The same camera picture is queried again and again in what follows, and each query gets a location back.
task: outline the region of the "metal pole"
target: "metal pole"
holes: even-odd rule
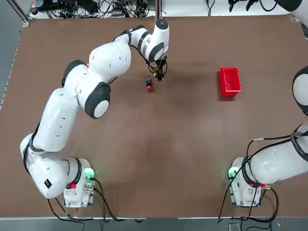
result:
[[[26,13],[20,8],[20,6],[15,2],[15,0],[6,0],[12,8],[15,10],[15,12],[19,15],[19,17],[23,20],[24,24],[27,26],[29,25],[29,18],[26,15]]]
[[[162,16],[162,0],[156,0],[156,12],[155,12],[155,21],[158,19],[163,19]]]

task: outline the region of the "wire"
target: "wire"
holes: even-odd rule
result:
[[[270,190],[275,194],[276,197],[276,208],[275,208],[275,212],[273,214],[273,216],[269,219],[269,220],[260,220],[257,218],[249,218],[250,220],[254,220],[260,223],[268,223],[268,222],[272,222],[275,220],[275,218],[277,217],[278,214],[278,210],[279,210],[279,197],[278,194],[276,193],[276,191],[271,187]]]
[[[57,201],[58,205],[61,207],[61,209],[67,214],[67,217],[72,219],[72,220],[76,220],[76,221],[88,221],[88,220],[94,220],[93,218],[85,218],[85,219],[78,219],[78,218],[73,218],[71,217],[66,210],[63,208],[63,206],[61,205],[61,203],[58,201],[57,198],[55,198],[55,200]]]
[[[254,157],[256,154],[258,154],[259,152],[263,151],[264,149],[267,149],[267,148],[270,148],[270,147],[273,147],[273,146],[277,146],[279,144],[282,144],[282,143],[286,143],[290,141],[290,139],[286,139],[286,140],[283,140],[283,141],[279,141],[277,143],[272,143],[272,144],[269,144],[267,146],[264,146],[262,148],[260,148],[259,150],[257,150],[254,154],[252,154],[250,157],[248,157],[246,160],[245,160],[245,163],[242,164],[242,166],[239,168],[239,170],[235,173],[233,179],[230,181],[229,185],[227,186],[227,189],[225,191],[225,195],[224,195],[224,198],[223,198],[223,201],[222,201],[222,204],[221,204],[221,209],[220,209],[220,213],[219,213],[219,217],[218,217],[218,223],[220,223],[222,221],[221,219],[221,214],[222,214],[222,210],[223,210],[223,207],[224,207],[224,203],[225,203],[225,200],[226,200],[226,197],[227,197],[227,193],[229,191],[229,188],[231,187],[231,184],[233,183],[234,179],[236,178],[237,174],[242,170],[243,166],[245,166],[247,164],[248,161],[251,160],[252,157]],[[278,206],[279,206],[279,200],[278,200],[278,197],[276,197],[276,201],[277,201],[277,206],[276,206],[276,209],[275,209],[275,212],[274,212],[274,215],[276,214],[276,211],[278,211]],[[269,220],[269,221],[272,221],[274,220],[276,217],[274,217],[274,215],[272,216],[272,218]]]
[[[109,205],[108,205],[108,203],[107,203],[107,201],[106,201],[104,195],[103,195],[98,189],[96,189],[96,188],[94,188],[94,191],[96,191],[96,192],[102,197],[103,202],[106,204],[107,209],[108,209],[108,211],[109,211],[109,214],[111,215],[111,217],[112,217],[113,220],[118,221],[118,222],[124,221],[124,220],[125,220],[125,219],[118,219],[118,218],[116,218],[116,217],[113,215],[113,213],[111,212],[111,209],[110,209],[110,207],[109,207]]]
[[[248,231],[248,230],[250,230],[250,229],[260,229],[260,230],[268,230],[268,229],[270,229],[271,230],[271,221],[270,222],[268,222],[269,223],[269,226],[268,227],[266,227],[266,228],[264,228],[264,227],[257,227],[257,226],[250,226],[250,227],[248,227],[247,229],[246,229],[246,231]]]
[[[48,201],[48,204],[49,204],[49,207],[50,207],[52,213],[53,213],[53,214],[55,215],[55,217],[57,217],[59,220],[82,224],[82,225],[83,225],[83,228],[82,228],[81,231],[83,231],[83,230],[85,229],[85,223],[84,223],[84,222],[76,221],[76,220],[69,220],[69,219],[62,219],[61,217],[59,217],[59,216],[55,213],[55,211],[53,210],[52,205],[51,205],[49,199],[47,199],[47,201]]]
[[[212,8],[213,8],[213,6],[214,6],[214,4],[215,4],[215,0],[214,0],[213,4],[212,4],[211,6],[209,6],[209,0],[206,0],[206,4],[207,4],[207,7],[208,7],[207,16],[209,17],[209,16],[211,16]]]
[[[271,12],[271,11],[273,11],[276,8],[277,2],[275,1],[275,4],[274,4],[273,8],[271,8],[269,10],[264,7],[264,5],[262,3],[262,0],[260,0],[260,5],[261,5],[262,9],[265,10],[266,12]]]

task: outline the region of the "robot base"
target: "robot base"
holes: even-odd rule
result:
[[[236,158],[233,162],[231,168],[228,171],[227,186],[234,178],[234,175],[239,171],[240,167],[242,166],[243,160],[243,157],[239,157]],[[261,187],[254,188],[247,184],[241,171],[237,174],[234,181],[232,182],[229,193],[232,207],[250,207],[251,205],[258,206],[261,196]]]
[[[79,160],[82,165],[81,177],[76,188],[64,189],[65,206],[69,208],[93,207],[95,182],[89,178],[95,177],[96,173],[87,160]]]

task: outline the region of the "brown table surface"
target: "brown table surface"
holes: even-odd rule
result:
[[[149,94],[144,78],[151,74],[132,49],[130,70],[111,85],[107,115],[93,120],[80,110],[60,155],[91,161],[118,217],[217,217],[227,170],[248,142],[285,135],[305,121],[291,86],[308,64],[308,44],[290,16],[166,19],[166,78]],[[20,141],[34,131],[70,61],[86,62],[93,48],[139,24],[152,30],[154,19],[32,20],[23,31],[0,112],[0,217],[53,216],[23,168]],[[234,101],[220,97],[220,67],[240,70],[243,92]],[[307,179],[274,186],[279,216],[308,216]],[[252,215],[270,216],[274,204],[268,193]],[[94,208],[69,211],[103,216],[98,197]],[[231,216],[228,203],[223,216]]]

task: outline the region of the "red plastic container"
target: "red plastic container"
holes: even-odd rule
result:
[[[239,70],[236,68],[220,69],[220,85],[223,97],[233,98],[242,92]]]

